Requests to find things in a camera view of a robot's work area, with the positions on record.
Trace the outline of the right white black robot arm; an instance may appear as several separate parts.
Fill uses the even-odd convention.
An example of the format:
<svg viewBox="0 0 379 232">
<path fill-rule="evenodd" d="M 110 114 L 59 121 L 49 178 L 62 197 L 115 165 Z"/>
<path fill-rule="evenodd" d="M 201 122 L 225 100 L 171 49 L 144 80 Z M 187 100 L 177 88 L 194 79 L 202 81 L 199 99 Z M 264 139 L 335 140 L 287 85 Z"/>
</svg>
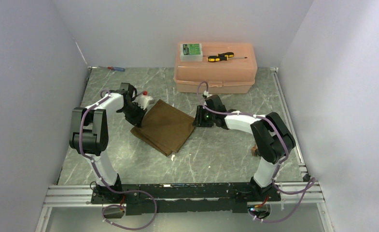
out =
<svg viewBox="0 0 379 232">
<path fill-rule="evenodd" d="M 205 92 L 197 107 L 196 127 L 217 126 L 237 130 L 254 137 L 254 154 L 260 157 L 258 168 L 251 178 L 251 196 L 261 201 L 269 195 L 273 178 L 281 159 L 296 146 L 294 137 L 276 112 L 267 115 L 249 115 L 236 110 L 228 111 L 218 95 Z"/>
</svg>

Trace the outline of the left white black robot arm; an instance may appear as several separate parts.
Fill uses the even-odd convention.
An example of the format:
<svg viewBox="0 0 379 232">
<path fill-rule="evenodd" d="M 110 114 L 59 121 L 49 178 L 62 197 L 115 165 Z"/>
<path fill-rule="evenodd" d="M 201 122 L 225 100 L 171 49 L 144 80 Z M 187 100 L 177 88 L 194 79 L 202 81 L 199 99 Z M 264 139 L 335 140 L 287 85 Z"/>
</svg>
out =
<svg viewBox="0 0 379 232">
<path fill-rule="evenodd" d="M 76 107 L 71 114 L 70 147 L 89 163 L 96 177 L 97 188 L 111 203 L 119 202 L 123 189 L 107 152 L 109 143 L 108 118 L 122 113 L 125 120 L 140 127 L 153 97 L 147 91 L 138 92 L 130 83 L 122 83 L 117 90 L 103 90 L 101 98 L 87 106 Z"/>
</svg>

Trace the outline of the wooden spoon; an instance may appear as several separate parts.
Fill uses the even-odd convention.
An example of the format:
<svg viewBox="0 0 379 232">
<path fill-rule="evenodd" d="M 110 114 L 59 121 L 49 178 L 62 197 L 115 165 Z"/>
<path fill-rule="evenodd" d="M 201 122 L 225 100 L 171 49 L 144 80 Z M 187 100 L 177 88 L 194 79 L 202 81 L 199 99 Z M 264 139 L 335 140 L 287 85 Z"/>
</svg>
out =
<svg viewBox="0 0 379 232">
<path fill-rule="evenodd" d="M 255 145 L 251 148 L 251 153 L 252 153 L 252 156 L 253 156 L 253 157 L 259 157 L 259 156 L 261 156 L 261 155 L 260 155 L 260 152 L 259 152 L 259 150 L 258 150 L 258 146 L 257 146 L 257 144 L 255 144 Z"/>
</svg>

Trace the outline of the pink plastic storage box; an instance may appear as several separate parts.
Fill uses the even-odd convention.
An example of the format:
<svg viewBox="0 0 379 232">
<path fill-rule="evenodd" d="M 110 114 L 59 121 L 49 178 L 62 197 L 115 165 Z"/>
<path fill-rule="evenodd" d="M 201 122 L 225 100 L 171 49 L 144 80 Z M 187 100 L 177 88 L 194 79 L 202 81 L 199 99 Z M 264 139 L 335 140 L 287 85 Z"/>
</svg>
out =
<svg viewBox="0 0 379 232">
<path fill-rule="evenodd" d="M 200 82 L 207 81 L 210 93 L 245 94 L 255 84 L 257 62 L 251 43 L 200 42 L 203 58 L 183 61 L 183 44 L 178 43 L 175 59 L 174 81 L 179 92 L 195 93 Z M 234 53 L 228 61 L 209 62 L 209 56 Z"/>
</svg>

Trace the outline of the blue red screwdriver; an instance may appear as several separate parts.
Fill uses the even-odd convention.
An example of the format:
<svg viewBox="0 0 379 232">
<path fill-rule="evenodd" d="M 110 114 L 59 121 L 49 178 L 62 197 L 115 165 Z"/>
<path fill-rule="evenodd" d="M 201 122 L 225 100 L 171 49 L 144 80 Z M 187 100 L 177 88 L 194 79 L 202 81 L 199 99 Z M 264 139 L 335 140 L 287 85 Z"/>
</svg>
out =
<svg viewBox="0 0 379 232">
<path fill-rule="evenodd" d="M 113 66 L 108 66 L 108 67 L 99 66 L 99 68 L 105 68 L 105 69 L 112 70 L 112 71 L 117 71 L 117 72 L 124 72 L 125 71 L 125 68 L 113 67 Z"/>
</svg>

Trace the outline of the green white small box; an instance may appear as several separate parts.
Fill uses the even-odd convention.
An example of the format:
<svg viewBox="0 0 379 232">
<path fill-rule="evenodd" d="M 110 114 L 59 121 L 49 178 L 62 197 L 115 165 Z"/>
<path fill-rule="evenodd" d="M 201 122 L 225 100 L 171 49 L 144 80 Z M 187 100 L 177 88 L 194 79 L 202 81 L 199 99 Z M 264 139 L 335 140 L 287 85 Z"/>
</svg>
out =
<svg viewBox="0 0 379 232">
<path fill-rule="evenodd" d="M 201 43 L 181 43 L 180 46 L 181 62 L 201 62 L 203 59 Z"/>
</svg>

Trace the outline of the brown cloth napkin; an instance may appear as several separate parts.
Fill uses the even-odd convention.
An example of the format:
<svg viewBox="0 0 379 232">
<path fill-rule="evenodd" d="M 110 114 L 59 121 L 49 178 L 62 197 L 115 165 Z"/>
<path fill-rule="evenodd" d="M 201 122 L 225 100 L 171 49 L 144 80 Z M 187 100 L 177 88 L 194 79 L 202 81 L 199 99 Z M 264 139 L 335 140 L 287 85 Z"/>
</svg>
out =
<svg viewBox="0 0 379 232">
<path fill-rule="evenodd" d="M 194 131 L 194 118 L 179 109 L 158 100 L 145 115 L 140 127 L 131 133 L 168 157 L 179 152 Z"/>
</svg>

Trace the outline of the yellow black screwdriver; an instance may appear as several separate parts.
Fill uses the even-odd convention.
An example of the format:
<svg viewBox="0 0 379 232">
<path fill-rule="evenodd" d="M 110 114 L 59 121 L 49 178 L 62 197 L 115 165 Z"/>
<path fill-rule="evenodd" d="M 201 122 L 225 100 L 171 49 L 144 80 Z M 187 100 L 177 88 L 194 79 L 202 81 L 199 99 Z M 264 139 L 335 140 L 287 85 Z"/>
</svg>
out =
<svg viewBox="0 0 379 232">
<path fill-rule="evenodd" d="M 221 61 L 228 61 L 231 59 L 247 59 L 248 57 L 236 57 L 233 52 L 225 52 L 220 53 L 217 55 L 203 55 L 203 57 L 207 58 L 208 62 L 221 62 Z"/>
</svg>

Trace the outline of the aluminium frame rail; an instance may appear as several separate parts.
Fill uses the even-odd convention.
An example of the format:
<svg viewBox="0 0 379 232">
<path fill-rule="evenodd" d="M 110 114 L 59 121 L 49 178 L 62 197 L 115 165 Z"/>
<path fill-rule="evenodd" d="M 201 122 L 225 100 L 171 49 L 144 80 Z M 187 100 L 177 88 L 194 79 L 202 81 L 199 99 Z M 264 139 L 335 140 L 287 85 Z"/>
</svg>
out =
<svg viewBox="0 0 379 232">
<path fill-rule="evenodd" d="M 284 209 L 287 204 L 297 202 L 316 205 L 322 226 L 332 232 L 330 216 L 319 183 L 315 183 L 306 193 L 296 195 L 286 192 L 298 191 L 304 182 L 280 182 L 279 190 L 271 187 L 259 192 L 248 182 L 200 183 L 200 184 L 124 184 L 126 191 L 121 195 L 97 190 L 89 185 L 57 186 L 48 188 L 36 231 L 44 232 L 55 207 L 106 207 L 122 205 L 128 216 L 144 213 L 184 213 L 184 212 L 244 212 L 249 207 L 260 209 L 278 205 Z"/>
</svg>

